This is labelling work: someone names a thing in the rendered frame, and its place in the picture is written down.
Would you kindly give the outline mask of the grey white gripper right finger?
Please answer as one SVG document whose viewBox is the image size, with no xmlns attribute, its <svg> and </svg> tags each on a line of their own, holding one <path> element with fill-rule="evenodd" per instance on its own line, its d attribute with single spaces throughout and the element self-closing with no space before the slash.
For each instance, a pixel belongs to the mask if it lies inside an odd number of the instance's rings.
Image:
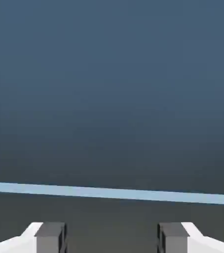
<svg viewBox="0 0 224 253">
<path fill-rule="evenodd" d="M 224 253 L 224 242 L 204 236 L 192 222 L 157 224 L 157 253 Z"/>
</svg>

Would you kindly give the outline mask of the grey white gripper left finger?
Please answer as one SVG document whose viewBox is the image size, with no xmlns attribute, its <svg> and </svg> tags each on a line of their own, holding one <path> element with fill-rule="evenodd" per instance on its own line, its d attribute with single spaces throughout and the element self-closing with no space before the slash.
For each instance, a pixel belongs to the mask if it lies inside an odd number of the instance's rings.
<svg viewBox="0 0 224 253">
<path fill-rule="evenodd" d="M 19 236 L 0 242 L 0 253 L 68 253 L 64 222 L 32 222 Z"/>
</svg>

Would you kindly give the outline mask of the blue painted cabinet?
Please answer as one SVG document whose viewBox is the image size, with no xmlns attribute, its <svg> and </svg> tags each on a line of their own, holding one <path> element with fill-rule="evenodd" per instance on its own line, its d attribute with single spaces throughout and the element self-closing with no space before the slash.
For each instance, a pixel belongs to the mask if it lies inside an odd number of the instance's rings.
<svg viewBox="0 0 224 253">
<path fill-rule="evenodd" d="M 0 182 L 0 193 L 224 205 L 224 194 Z"/>
</svg>

